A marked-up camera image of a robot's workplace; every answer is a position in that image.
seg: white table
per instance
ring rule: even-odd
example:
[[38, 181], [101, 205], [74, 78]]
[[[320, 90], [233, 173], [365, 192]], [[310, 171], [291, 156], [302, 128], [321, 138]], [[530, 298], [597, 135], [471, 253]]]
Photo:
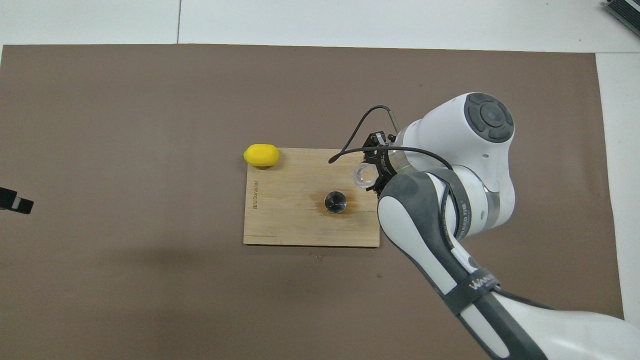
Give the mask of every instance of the white table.
[[179, 42], [596, 53], [623, 310], [640, 327], [640, 38], [602, 4], [4, 0], [0, 45]]

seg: bamboo board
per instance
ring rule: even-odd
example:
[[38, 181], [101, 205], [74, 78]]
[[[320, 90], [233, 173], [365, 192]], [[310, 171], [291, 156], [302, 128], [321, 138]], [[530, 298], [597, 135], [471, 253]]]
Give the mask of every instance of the bamboo board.
[[[375, 193], [352, 180], [362, 154], [347, 154], [333, 164], [333, 149], [280, 148], [269, 168], [248, 165], [244, 207], [244, 243], [340, 247], [380, 246]], [[324, 197], [340, 191], [346, 209], [329, 213]]]

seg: lemon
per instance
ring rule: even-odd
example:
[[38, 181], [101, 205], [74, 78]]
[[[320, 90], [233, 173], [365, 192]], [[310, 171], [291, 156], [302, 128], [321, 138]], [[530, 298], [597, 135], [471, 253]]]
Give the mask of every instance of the lemon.
[[280, 151], [270, 143], [255, 143], [244, 151], [242, 157], [254, 167], [270, 167], [280, 159]]

